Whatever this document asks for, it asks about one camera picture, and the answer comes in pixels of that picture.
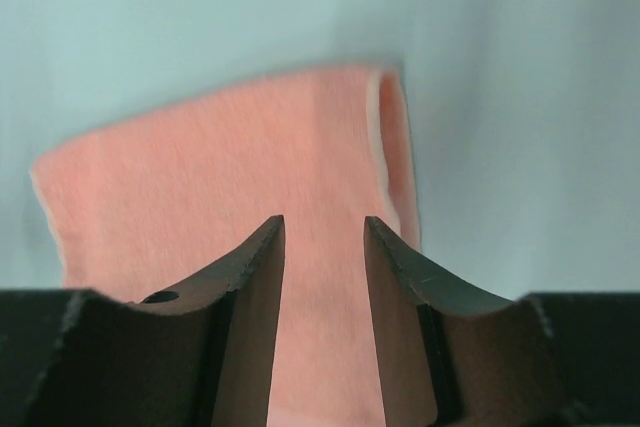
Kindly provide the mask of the pink striped towel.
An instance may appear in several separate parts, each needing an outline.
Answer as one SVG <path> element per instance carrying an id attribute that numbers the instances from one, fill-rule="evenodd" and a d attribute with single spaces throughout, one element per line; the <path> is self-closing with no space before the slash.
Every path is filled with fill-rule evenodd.
<path id="1" fill-rule="evenodd" d="M 235 86 L 73 139 L 31 170 L 68 287 L 139 301 L 283 215 L 268 422 L 381 426 L 363 224 L 420 227 L 395 71 L 326 67 Z"/>

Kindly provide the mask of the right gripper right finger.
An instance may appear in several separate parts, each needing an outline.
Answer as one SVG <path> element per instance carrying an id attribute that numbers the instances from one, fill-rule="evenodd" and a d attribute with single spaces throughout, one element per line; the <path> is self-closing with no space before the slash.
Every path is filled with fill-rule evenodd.
<path id="1" fill-rule="evenodd" d="M 381 219 L 364 254 L 390 426 L 635 426 L 637 293 L 508 300 L 423 256 Z"/>

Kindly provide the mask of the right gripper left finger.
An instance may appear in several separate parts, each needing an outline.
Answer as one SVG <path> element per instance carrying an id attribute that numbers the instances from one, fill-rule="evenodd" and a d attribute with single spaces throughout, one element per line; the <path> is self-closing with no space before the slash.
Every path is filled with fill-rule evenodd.
<path id="1" fill-rule="evenodd" d="M 262 426 L 285 227 L 140 303 L 91 289 L 1 294 L 5 426 Z"/>

